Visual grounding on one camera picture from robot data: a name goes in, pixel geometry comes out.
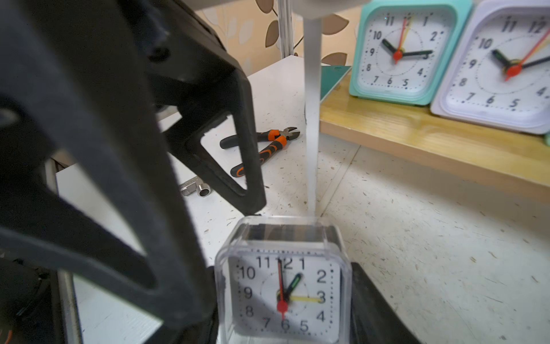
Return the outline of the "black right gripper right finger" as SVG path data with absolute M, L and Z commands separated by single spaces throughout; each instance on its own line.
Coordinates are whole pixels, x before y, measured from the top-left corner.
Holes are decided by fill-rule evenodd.
M 361 265 L 356 262 L 352 263 L 350 321 L 351 343 L 421 343 L 399 319 Z

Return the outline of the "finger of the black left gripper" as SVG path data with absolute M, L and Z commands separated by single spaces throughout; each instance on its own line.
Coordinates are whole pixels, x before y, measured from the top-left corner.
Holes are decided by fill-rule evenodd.
M 266 206 L 252 88 L 216 31 L 182 1 L 121 1 L 145 64 L 156 105 L 181 119 L 164 131 L 170 154 L 244 215 Z M 202 146 L 202 137 L 233 118 L 246 174 L 240 186 Z

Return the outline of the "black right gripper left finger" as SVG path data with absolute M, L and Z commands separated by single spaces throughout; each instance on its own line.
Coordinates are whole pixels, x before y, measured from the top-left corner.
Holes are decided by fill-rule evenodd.
M 1 3 L 1 248 L 212 343 L 215 300 L 156 118 L 163 1 Z

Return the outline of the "clear square alarm clock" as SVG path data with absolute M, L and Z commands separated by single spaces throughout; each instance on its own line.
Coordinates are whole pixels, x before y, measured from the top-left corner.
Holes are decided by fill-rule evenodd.
M 352 265 L 330 221 L 244 217 L 214 272 L 221 343 L 349 343 Z

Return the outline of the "teal square alarm clock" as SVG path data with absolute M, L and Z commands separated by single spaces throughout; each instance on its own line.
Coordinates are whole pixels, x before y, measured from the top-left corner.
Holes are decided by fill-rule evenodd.
M 472 8 L 472 1 L 365 4 L 349 93 L 405 105 L 429 104 Z

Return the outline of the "white square alarm clock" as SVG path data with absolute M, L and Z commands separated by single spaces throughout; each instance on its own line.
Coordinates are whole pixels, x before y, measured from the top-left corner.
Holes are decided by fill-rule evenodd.
M 549 2 L 475 6 L 431 113 L 535 135 L 549 132 Z

